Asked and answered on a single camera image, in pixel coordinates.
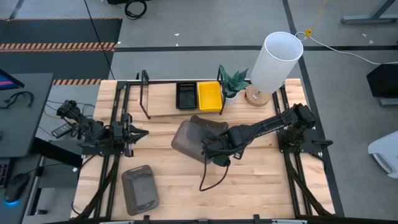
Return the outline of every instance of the lamp base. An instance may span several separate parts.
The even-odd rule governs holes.
[[[264,106],[268,103],[271,98],[269,93],[261,92],[254,87],[254,85],[249,85],[246,88],[246,100],[252,106]]]

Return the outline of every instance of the orange striped tape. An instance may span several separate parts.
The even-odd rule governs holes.
[[[89,17],[87,18],[18,18],[18,19],[2,19],[2,20],[7,20],[7,21],[46,21],[46,20],[88,20],[90,19]],[[96,17],[93,18],[93,20],[105,20],[105,19],[123,19],[122,17]]]
[[[102,47],[105,51],[114,51],[116,43],[103,42]],[[98,42],[0,44],[0,52],[76,52],[99,50],[102,50],[102,48]]]
[[[100,78],[54,80],[52,85],[99,85]]]

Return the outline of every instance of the gray floor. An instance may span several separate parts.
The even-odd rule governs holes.
[[[106,1],[87,0],[93,17],[124,17],[122,9]],[[11,14],[17,0],[0,2],[0,17]],[[343,26],[341,16],[368,14],[381,0],[334,0],[313,30],[313,37],[328,45],[395,45],[398,25]],[[267,34],[289,31],[281,1],[272,0],[151,0],[147,14],[123,20],[119,47],[172,47],[206,45],[261,45]],[[289,0],[298,30],[313,25],[322,0]],[[389,10],[398,13],[396,2]],[[25,0],[17,18],[88,17],[82,0]],[[306,40],[304,45],[315,45]],[[397,51],[355,52],[378,62],[397,61]],[[116,78],[135,78],[146,69],[151,78],[213,78],[219,64],[227,72],[252,69],[258,51],[125,52],[115,53],[112,69]],[[382,108],[372,97],[366,75],[370,65],[335,52],[305,52],[305,63],[325,135],[330,147],[343,210],[347,217],[398,220],[398,180],[390,179],[367,154],[370,142],[398,130],[398,108]],[[301,78],[297,65],[290,77]],[[76,99],[95,103],[98,86],[55,86],[50,99]],[[51,131],[62,121],[43,117],[41,127]],[[37,133],[48,136],[41,130]],[[40,206],[57,206],[69,213],[74,191],[45,192]],[[25,223],[65,220],[62,209],[34,216]]]

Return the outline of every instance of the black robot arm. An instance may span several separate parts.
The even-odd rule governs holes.
[[[245,147],[259,136],[289,126],[292,130],[291,132],[295,133],[291,137],[292,144],[294,144],[295,135],[299,135],[305,129],[310,129],[314,125],[315,118],[307,106],[302,104],[293,105],[291,109],[258,123],[233,126],[219,136],[208,133],[203,138],[203,150],[206,151],[207,158],[211,159],[215,164],[227,166],[229,164],[229,156],[234,155],[237,159],[242,158]]]
[[[81,146],[97,147],[99,152],[111,149],[109,154],[120,154],[124,151],[125,156],[132,157],[130,144],[135,144],[149,134],[146,130],[134,127],[131,124],[131,115],[128,113],[123,114],[122,123],[113,121],[110,126],[104,126],[103,122],[87,118],[81,114],[76,101],[73,100],[65,100],[57,110],[57,115],[61,118],[75,120],[85,137],[93,141],[93,143],[84,143]]]

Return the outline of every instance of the black tray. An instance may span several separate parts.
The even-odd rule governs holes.
[[[196,82],[176,83],[175,107],[180,110],[198,108],[198,90]]]

